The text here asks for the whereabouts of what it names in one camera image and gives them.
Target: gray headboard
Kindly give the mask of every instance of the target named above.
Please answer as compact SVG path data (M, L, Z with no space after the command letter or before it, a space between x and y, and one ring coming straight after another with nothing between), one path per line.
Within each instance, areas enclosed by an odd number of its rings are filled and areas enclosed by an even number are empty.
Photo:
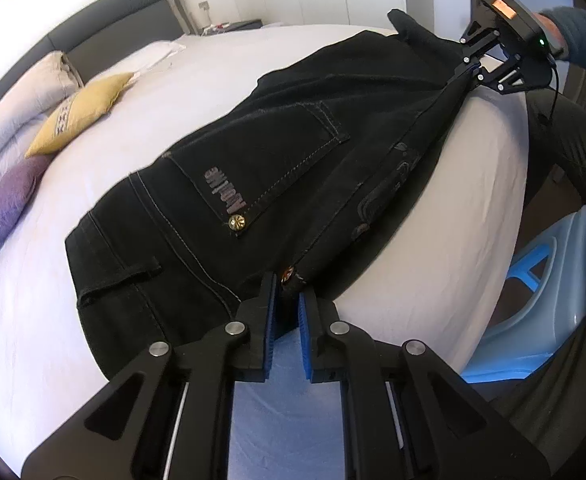
M61 23L0 80L0 100L39 59L65 52L83 81L158 40L195 34L182 0L98 0Z

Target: white bed sheet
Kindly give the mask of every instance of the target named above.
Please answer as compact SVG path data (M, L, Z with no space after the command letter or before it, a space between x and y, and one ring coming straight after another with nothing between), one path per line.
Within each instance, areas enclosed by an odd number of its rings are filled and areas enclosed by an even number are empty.
M312 25L185 37L183 52L141 77L53 161L0 248L0 456L15 472L105 384L76 314L68 233L122 177L226 114L260 75L361 30ZM474 91L419 202L337 300L340 315L382 340L421 338L460 370L513 254L527 150L522 97ZM334 384L305 383L298 352L294 332L276 343L272 380L237 388L230 478L343 475L339 393Z

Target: metal rivet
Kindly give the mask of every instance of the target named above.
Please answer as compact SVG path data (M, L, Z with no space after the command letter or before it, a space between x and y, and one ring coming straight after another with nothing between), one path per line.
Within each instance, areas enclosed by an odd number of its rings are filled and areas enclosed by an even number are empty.
M246 227L246 218L242 215L233 215L228 219L228 226L231 231L241 231Z
M289 267L287 270L285 270L282 273L282 283L286 283L288 280L290 280L291 276L293 276L294 272L295 272L295 269L293 267Z
M336 321L331 323L329 330L335 335L343 335L349 331L349 324L343 321Z
M169 345L164 341L156 341L148 348L148 352L153 357L161 357L166 354L167 351L169 351Z
M245 329L246 326L241 321L231 321L224 327L224 330L230 335L240 335Z
M422 341L412 339L406 344L406 351L411 355L422 355L426 352L426 346Z

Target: purple pillow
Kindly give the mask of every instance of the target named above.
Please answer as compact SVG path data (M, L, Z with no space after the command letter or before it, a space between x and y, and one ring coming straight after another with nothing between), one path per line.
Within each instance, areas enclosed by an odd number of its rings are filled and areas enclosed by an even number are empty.
M30 156L10 168L0 180L0 244L20 219L51 160L53 155Z

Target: blue plastic stool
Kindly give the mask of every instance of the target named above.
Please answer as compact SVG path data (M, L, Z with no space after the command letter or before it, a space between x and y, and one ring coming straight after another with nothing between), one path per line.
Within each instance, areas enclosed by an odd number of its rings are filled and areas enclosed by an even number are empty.
M531 269L548 256L541 279ZM485 383L528 377L553 355L586 315L586 206L539 234L513 258L506 275L533 292L514 316L489 328L462 377Z

